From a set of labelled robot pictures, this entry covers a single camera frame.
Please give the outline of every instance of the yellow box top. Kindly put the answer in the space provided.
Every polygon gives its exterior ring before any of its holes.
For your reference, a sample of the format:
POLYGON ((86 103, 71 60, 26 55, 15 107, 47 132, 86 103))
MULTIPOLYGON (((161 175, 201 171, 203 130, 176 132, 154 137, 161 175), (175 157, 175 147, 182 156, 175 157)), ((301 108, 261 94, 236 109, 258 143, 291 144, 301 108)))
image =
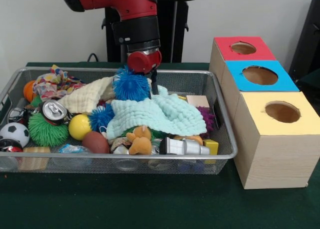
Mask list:
POLYGON ((260 135, 320 135, 320 117, 302 92, 241 94, 260 135))

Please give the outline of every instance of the blue box top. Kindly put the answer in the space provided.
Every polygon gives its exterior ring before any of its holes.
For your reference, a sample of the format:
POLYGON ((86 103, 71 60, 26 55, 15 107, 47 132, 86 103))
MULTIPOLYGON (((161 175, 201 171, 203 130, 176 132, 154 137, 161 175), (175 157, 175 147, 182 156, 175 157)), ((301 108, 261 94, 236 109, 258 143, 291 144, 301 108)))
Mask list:
POLYGON ((226 65, 242 92, 299 92, 276 60, 226 61, 226 65))

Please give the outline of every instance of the metal basket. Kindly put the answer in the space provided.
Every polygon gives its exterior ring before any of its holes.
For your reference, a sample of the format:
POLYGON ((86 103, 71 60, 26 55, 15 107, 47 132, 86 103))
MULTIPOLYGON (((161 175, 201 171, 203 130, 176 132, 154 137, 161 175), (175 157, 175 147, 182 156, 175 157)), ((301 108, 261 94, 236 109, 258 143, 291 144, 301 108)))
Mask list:
MULTIPOLYGON (((12 108, 27 105, 28 102, 23 96, 24 85, 48 73, 49 69, 48 67, 26 67, 14 73, 0 94, 1 126, 7 123, 8 113, 12 108)), ((111 77, 116 72, 116 69, 105 68, 61 69, 86 83, 111 77)), ((208 71, 159 70, 157 82, 171 93, 207 97, 210 108, 216 115, 215 128, 210 138, 219 143, 218 155, 64 154, 57 153, 60 148, 57 146, 50 148, 51 153, 0 152, 0 171, 217 175, 227 160, 236 156, 238 149, 216 76, 208 71)), ((81 144, 71 137, 66 143, 81 144)), ((27 147, 35 146, 32 140, 27 145, 27 147)))

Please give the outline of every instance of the red box top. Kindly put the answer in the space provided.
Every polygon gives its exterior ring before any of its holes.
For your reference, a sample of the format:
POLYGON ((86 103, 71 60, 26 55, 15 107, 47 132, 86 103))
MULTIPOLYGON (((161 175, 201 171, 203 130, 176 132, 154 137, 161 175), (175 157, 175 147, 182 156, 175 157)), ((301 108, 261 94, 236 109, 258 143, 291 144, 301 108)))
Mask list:
POLYGON ((214 38, 225 61, 275 61, 267 44, 258 36, 214 38))

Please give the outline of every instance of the light blue towel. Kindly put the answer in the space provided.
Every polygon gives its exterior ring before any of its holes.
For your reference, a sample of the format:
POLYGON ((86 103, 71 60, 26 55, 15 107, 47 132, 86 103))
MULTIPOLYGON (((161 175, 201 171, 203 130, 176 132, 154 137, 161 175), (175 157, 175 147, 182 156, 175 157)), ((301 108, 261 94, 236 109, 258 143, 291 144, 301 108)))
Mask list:
POLYGON ((113 100, 114 118, 106 130, 107 138, 120 137, 127 129, 148 126, 150 129, 179 136, 194 136, 206 133, 206 123, 193 105, 168 95, 166 88, 158 86, 159 95, 143 101, 113 100))

